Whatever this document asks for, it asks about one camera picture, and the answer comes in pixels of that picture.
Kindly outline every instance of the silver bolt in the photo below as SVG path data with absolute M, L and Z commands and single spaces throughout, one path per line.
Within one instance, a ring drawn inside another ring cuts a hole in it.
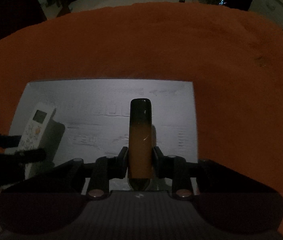
M 88 192 L 88 195 L 91 197 L 101 197 L 104 195 L 104 192 L 101 189 L 92 189 Z
M 181 198 L 185 198 L 185 197 L 190 197 L 192 195 L 192 192 L 188 189 L 179 189 L 176 191 L 176 194 Z

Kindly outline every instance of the drawer handle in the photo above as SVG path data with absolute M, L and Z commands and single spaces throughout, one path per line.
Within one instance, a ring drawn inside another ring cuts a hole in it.
M 276 6 L 275 5 L 270 5 L 269 2 L 266 2 L 266 6 L 271 11 L 275 11 L 275 9 L 276 9 Z

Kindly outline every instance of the brown bottle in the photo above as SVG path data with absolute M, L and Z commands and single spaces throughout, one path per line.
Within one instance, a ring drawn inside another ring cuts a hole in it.
M 151 102 L 136 98 L 130 102 L 128 182 L 135 191 L 143 191 L 152 178 Z

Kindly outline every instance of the orange cloth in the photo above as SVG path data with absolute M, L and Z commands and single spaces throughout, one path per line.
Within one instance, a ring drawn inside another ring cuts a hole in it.
M 8 133 L 27 82 L 85 77 L 192 81 L 199 157 L 283 192 L 283 31 L 275 24 L 236 9 L 165 2 L 22 29 L 0 40 L 0 133 Z

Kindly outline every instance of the bottle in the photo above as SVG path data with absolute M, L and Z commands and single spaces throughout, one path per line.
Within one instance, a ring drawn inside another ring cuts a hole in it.
M 136 98 L 130 102 L 128 183 L 135 191 L 144 191 L 153 175 L 151 102 Z

